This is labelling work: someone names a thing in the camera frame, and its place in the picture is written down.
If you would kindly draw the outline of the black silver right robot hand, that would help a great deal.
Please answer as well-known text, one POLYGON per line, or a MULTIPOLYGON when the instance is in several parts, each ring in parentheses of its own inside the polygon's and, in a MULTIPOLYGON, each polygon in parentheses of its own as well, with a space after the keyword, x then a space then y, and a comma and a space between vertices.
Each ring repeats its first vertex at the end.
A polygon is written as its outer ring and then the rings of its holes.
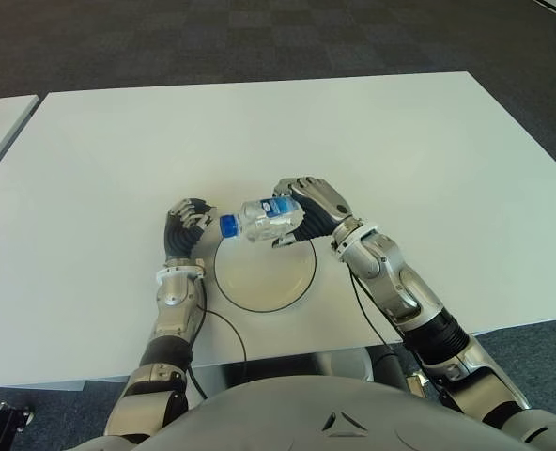
POLYGON ((310 176, 281 179, 273 189, 273 196, 290 196, 303 211, 301 224, 276 239, 273 248, 330 236, 352 215, 348 202, 325 179, 310 176))

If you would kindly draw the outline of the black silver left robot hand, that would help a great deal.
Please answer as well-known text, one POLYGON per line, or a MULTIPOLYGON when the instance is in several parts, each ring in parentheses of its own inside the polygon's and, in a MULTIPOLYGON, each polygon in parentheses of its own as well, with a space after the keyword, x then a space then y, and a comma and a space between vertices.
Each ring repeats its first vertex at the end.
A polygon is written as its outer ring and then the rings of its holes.
POLYGON ((185 198, 166 214, 163 245, 167 260, 189 259, 206 229, 217 217, 217 208, 199 198, 185 198))

